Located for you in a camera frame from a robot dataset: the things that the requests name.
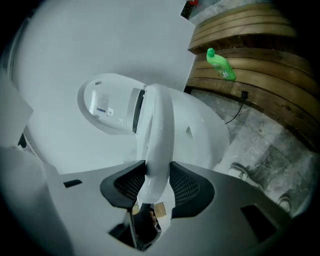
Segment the green plastic bottle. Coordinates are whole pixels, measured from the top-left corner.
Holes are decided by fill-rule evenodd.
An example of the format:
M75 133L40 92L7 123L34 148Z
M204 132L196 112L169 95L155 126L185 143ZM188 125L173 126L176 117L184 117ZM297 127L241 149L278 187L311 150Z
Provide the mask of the green plastic bottle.
M229 62L222 56L215 54L215 50L209 48L206 60L219 72L219 76L227 80L236 80L236 73Z

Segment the wooden wall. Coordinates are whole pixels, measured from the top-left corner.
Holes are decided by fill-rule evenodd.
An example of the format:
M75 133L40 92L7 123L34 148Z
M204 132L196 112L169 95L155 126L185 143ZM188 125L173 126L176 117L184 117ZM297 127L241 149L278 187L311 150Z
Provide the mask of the wooden wall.
M266 39L264 45L257 36ZM190 50L197 56L186 88L235 100L241 100L241 91L247 91L248 105L285 126L311 150L319 151L320 87L309 62L292 54L296 53L296 36L290 23L269 4L246 5L217 15L195 29ZM292 40L281 41L277 50L275 42L286 37ZM251 44L246 45L244 38ZM236 73L235 81L222 79L207 62L205 52L210 47L227 58Z

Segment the gray floor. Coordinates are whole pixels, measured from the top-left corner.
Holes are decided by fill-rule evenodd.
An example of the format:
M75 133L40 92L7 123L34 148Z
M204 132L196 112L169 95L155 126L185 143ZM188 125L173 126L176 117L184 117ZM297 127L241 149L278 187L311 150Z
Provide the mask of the gray floor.
M236 115L241 104L205 91L193 90L191 95L225 122ZM276 121L247 105L227 127L230 146L215 171L227 174L233 162L240 163L270 199L277 202L287 195L291 200L290 214L300 212L318 178L320 155L309 151Z

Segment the white wall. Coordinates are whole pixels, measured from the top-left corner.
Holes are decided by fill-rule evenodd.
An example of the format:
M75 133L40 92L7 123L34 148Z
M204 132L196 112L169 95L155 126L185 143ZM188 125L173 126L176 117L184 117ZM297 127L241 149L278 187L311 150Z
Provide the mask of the white wall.
M60 173L123 163L134 136L110 136L81 114L78 89L101 73L183 90L194 55L185 0L49 0L32 17L15 59L34 112L33 145Z

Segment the bottle cap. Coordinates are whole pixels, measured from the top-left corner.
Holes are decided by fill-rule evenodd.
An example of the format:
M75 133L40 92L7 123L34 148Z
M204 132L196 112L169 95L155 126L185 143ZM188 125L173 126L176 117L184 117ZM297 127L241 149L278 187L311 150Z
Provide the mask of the bottle cap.
M213 48L209 48L208 51L207 51L207 53L206 53L206 55L207 55L208 57L213 57L213 56L215 56L215 50L214 50Z

